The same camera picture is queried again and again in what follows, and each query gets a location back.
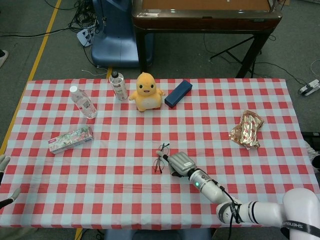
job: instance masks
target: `water bottle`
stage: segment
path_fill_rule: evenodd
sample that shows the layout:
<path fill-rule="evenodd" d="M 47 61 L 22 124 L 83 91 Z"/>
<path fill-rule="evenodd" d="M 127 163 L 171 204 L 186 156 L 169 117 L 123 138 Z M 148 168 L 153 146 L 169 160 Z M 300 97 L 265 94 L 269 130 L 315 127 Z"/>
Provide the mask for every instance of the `water bottle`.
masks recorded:
<path fill-rule="evenodd" d="M 128 91 L 126 88 L 124 76 L 121 73 L 113 71 L 111 73 L 111 76 L 109 77 L 109 81 L 112 85 L 114 94 L 119 100 L 125 100 L 128 98 Z"/>
<path fill-rule="evenodd" d="M 80 90 L 77 86 L 70 87 L 71 99 L 79 110 L 88 119 L 94 119 L 97 116 L 97 109 L 91 102 L 85 91 Z"/>

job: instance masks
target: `toothpaste box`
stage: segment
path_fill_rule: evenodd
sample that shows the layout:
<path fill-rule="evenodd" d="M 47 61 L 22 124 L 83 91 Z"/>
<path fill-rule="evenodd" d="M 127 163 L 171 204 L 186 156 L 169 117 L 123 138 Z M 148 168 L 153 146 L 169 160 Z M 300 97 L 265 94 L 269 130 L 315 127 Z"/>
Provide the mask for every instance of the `toothpaste box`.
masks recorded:
<path fill-rule="evenodd" d="M 48 141 L 49 151 L 53 154 L 58 154 L 64 150 L 73 148 L 74 146 L 83 144 L 87 141 L 93 140 L 94 135 L 91 127 L 81 127 L 75 131 L 54 137 Z"/>

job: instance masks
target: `yellow plush toy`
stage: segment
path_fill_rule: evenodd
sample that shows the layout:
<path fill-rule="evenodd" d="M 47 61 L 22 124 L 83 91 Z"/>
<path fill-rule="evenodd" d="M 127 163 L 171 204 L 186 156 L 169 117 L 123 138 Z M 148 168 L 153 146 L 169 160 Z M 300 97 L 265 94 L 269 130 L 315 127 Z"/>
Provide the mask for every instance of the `yellow plush toy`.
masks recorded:
<path fill-rule="evenodd" d="M 157 88 L 154 77 L 146 72 L 141 73 L 136 81 L 136 91 L 130 96 L 130 100 L 135 100 L 136 107 L 140 112 L 147 109 L 161 107 L 164 91 Z"/>

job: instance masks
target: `gray carpet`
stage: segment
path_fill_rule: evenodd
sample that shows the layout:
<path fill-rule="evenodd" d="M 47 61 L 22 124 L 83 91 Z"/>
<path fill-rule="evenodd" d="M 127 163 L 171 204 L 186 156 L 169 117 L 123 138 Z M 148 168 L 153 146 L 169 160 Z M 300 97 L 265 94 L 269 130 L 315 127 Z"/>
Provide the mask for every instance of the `gray carpet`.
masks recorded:
<path fill-rule="evenodd" d="M 50 0 L 50 3 L 55 4 L 55 0 Z M 73 1 L 63 0 L 60 7 L 69 8 L 72 5 Z M 32 35 L 46 31 L 53 9 L 42 0 L 1 0 L 0 11 L 2 35 Z M 320 59 L 320 4 L 292 0 L 290 6 L 285 6 L 282 12 L 283 19 L 273 33 L 276 40 L 267 41 L 257 61 L 277 64 L 295 77 L 311 82 L 317 77 L 311 73 L 310 64 Z M 65 28 L 74 13 L 74 10 L 59 10 L 52 30 Z M 206 34 L 205 42 L 208 50 L 216 53 L 246 37 Z M 0 143 L 4 139 L 41 43 L 42 38 L 0 38 L 0 49 L 9 51 L 7 61 L 0 68 L 0 96 L 4 102 L 0 117 Z M 248 46 L 244 44 L 232 52 L 241 58 Z M 205 49 L 203 34 L 156 34 L 154 62 L 149 72 L 155 78 L 232 78 L 236 75 L 240 68 L 238 63 L 228 63 L 221 57 L 210 62 L 211 55 L 212 53 Z M 75 33 L 67 30 L 49 37 L 34 79 L 93 78 L 81 70 L 95 74 L 104 72 L 87 61 Z M 117 70 L 123 73 L 125 78 L 134 79 L 139 75 L 136 68 Z M 319 62 L 314 65 L 314 70 L 320 73 Z M 260 76 L 286 79 L 301 130 L 320 132 L 320 91 L 303 97 L 297 94 L 301 87 L 299 83 L 285 71 L 268 64 L 257 64 L 255 71 Z M 232 232 L 232 239 L 238 240 L 284 239 L 278 229 L 269 227 L 234 228 Z M 74 229 L 39 229 L 22 239 L 73 239 L 74 235 Z M 215 234 L 217 240 L 227 237 L 227 229 L 219 229 Z M 96 239 L 96 231 L 88 231 L 83 239 Z"/>

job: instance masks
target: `blue case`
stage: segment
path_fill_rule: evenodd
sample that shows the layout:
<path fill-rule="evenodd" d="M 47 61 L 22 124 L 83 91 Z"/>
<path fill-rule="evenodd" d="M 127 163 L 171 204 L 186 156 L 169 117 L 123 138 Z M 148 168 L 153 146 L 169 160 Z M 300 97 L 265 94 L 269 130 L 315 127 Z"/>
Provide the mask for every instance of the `blue case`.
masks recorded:
<path fill-rule="evenodd" d="M 173 108 L 192 89 L 192 84 L 183 80 L 165 99 L 164 103 Z"/>

